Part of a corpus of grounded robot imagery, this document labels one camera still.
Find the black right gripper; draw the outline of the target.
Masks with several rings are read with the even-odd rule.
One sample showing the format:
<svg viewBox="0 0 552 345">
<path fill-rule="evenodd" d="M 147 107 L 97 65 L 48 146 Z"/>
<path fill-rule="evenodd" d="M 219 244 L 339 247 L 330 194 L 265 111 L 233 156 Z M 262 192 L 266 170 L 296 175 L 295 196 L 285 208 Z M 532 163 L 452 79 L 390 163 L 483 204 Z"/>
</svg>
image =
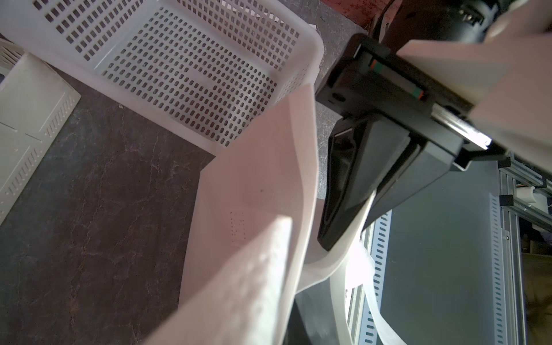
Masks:
<svg viewBox="0 0 552 345">
<path fill-rule="evenodd" d="M 365 34 L 350 38 L 316 100 L 350 117 L 336 122 L 329 138 L 318 234 L 326 251 L 373 192 L 366 227 L 442 177 L 452 162 L 461 170 L 471 161 L 507 157 L 467 119 L 472 104 Z M 386 118 L 360 118 L 372 112 Z M 410 144 L 411 132 L 428 142 Z"/>
</svg>

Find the white insulated delivery bag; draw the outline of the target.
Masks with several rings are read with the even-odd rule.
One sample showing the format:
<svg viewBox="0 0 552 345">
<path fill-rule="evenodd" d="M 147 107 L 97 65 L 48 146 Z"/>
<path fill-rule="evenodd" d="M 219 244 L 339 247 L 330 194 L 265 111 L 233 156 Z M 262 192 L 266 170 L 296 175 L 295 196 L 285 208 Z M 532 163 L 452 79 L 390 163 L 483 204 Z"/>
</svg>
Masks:
<svg viewBox="0 0 552 345">
<path fill-rule="evenodd" d="M 349 255 L 375 199 L 383 166 L 409 134 L 383 116 L 365 117 L 339 146 L 375 171 L 349 169 L 348 190 L 321 214 L 312 86 L 287 95 L 202 171 L 186 250 L 178 310 L 148 344 L 281 344 L 296 294 L 329 281 L 339 343 L 346 322 Z"/>
</svg>

